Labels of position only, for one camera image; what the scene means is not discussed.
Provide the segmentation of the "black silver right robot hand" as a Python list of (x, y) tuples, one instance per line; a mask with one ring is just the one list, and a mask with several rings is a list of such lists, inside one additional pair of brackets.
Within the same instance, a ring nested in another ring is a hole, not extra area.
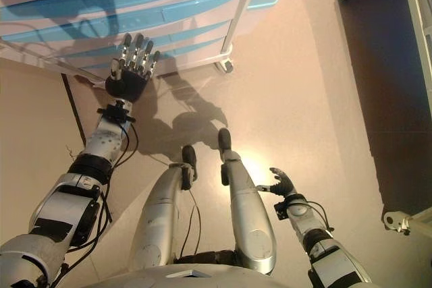
[(258, 191), (283, 197), (286, 197), (289, 193), (294, 191), (294, 185), (284, 171), (276, 167), (270, 167), (269, 170), (274, 174), (274, 178), (278, 180), (278, 182), (273, 185), (257, 185), (256, 189)]

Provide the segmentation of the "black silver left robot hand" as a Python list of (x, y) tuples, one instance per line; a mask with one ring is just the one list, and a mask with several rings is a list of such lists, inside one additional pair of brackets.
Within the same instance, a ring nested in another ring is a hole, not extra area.
[(119, 55), (111, 60), (105, 90), (113, 98), (136, 102), (153, 77), (161, 53), (153, 52), (154, 42), (138, 33), (127, 33), (119, 46)]

